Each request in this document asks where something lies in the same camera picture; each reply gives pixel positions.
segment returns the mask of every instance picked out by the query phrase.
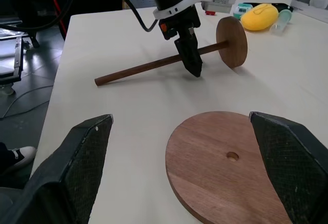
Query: white table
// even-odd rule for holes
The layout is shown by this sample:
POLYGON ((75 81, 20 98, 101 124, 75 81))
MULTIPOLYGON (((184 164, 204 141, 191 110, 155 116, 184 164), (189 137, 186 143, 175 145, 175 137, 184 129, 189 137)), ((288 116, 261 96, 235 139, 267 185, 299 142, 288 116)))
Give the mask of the white table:
MULTIPOLYGON (((244 0, 284 2, 290 0, 244 0)), ((153 8, 139 10, 150 25, 153 8)), ((199 47, 215 43, 219 14, 195 29, 199 47)), ((33 171, 83 120, 112 113, 114 125, 90 224, 199 223, 175 197, 165 171, 173 130, 207 111, 261 111, 304 124, 328 146, 328 24, 294 13, 283 36, 247 32, 245 64, 229 69, 202 56, 201 78, 182 63, 98 88, 94 78, 177 54, 156 27, 143 31, 131 11, 71 18, 33 171)))

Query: shoe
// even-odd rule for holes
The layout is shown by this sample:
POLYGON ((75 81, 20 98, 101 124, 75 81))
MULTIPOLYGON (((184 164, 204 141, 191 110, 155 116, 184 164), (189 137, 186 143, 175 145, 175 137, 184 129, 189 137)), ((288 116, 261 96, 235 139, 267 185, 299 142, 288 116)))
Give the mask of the shoe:
POLYGON ((3 174, 25 167, 35 158, 36 155, 36 149, 32 146, 13 149, 11 151, 14 153, 15 159, 13 159, 11 165, 3 172, 3 174))

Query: wooden dowel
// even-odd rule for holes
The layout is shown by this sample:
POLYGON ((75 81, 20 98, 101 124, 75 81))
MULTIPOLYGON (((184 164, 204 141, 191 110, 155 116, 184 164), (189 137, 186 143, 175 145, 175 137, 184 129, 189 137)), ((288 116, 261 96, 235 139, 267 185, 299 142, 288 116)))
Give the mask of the wooden dowel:
MULTIPOLYGON (((200 55, 209 53, 209 52, 213 52, 213 51, 217 51, 223 48, 227 48, 229 46, 229 43, 227 41, 224 42, 220 42, 220 43, 216 43, 210 46, 205 46, 202 48, 198 49, 198 52, 200 55)), ((103 84, 106 84, 108 82, 112 82, 114 80, 117 79, 122 79, 134 74, 138 74, 138 73, 142 73, 148 70, 152 70, 152 69, 156 69, 159 67, 163 67, 165 65, 169 65, 169 64, 173 64, 176 63, 178 61, 181 61, 181 57, 180 55, 175 55, 175 56, 169 56, 151 63, 147 63, 147 64, 142 64, 140 66, 131 68, 131 69, 126 69, 126 70, 122 70, 113 74, 108 74, 102 77, 99 77, 97 79, 94 80, 94 82, 96 83, 97 86, 101 86, 103 84)))

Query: large wooden disc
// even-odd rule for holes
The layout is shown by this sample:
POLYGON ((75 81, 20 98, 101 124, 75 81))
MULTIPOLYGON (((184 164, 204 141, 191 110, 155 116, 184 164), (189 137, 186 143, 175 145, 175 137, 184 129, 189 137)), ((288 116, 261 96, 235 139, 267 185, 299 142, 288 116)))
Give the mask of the large wooden disc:
POLYGON ((247 57, 247 38, 241 23, 233 16, 221 19, 216 27, 216 42, 225 40, 229 46, 219 50, 223 62, 229 68, 241 66, 247 57))
POLYGON ((247 116, 195 115, 172 133, 166 170, 182 205, 205 224, 290 224, 247 116))

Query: yellow toy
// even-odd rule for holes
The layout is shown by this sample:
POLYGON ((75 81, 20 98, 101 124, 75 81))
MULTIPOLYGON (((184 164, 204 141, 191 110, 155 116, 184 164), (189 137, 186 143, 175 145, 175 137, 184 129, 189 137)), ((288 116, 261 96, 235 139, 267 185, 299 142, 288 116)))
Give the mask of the yellow toy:
POLYGON ((246 12, 240 19, 243 27, 250 31, 260 31, 271 26, 279 16, 276 7, 261 4, 246 12))

